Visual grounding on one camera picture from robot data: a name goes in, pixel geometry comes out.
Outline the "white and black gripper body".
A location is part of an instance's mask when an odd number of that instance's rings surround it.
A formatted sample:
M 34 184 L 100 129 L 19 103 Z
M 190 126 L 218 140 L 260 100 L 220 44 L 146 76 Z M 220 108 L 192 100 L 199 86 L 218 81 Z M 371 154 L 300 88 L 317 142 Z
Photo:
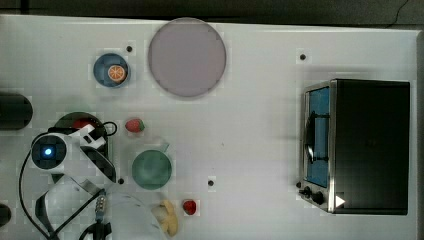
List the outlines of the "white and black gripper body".
M 91 124 L 82 128 L 51 127 L 49 133 L 60 133 L 76 139 L 81 146 L 100 149 L 106 145 L 106 134 L 102 127 L 94 127 Z

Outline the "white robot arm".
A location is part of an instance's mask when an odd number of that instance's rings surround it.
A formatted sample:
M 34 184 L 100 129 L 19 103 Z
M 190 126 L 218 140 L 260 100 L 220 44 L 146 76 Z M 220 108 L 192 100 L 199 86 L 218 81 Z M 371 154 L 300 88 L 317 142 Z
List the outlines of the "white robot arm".
M 31 143 L 26 162 L 59 179 L 28 219 L 47 240 L 165 240 L 150 209 L 119 192 L 105 129 L 52 127 Z

